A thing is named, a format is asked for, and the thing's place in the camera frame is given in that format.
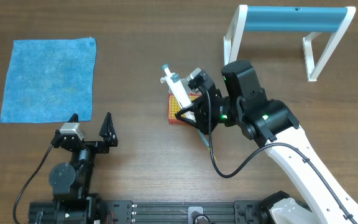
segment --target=brown tabletop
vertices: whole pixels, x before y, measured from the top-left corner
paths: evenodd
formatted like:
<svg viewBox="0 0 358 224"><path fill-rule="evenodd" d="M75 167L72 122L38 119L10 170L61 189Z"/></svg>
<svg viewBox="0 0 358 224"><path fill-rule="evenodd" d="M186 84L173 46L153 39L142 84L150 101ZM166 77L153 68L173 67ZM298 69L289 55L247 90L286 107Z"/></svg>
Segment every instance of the brown tabletop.
<svg viewBox="0 0 358 224"><path fill-rule="evenodd" d="M0 1L0 114L13 40L94 37L93 115L81 126L86 139L98 139L110 111L119 147L97 155L91 192L141 202L260 200L279 190L300 198L266 154L223 179L196 130L168 124L161 65L169 63L182 76L203 68L226 95L220 76L223 36L239 4L357 8L316 83L306 79L302 33L245 33L239 59L252 61L268 98L289 106L322 161L358 203L358 1ZM314 40L315 55L328 37ZM0 223L13 222L17 194L61 125L0 123ZM238 127L219 125L213 139L225 173L257 148ZM69 160L68 151L52 150L21 199L21 223L27 222L29 202L51 201L50 169Z"/></svg>

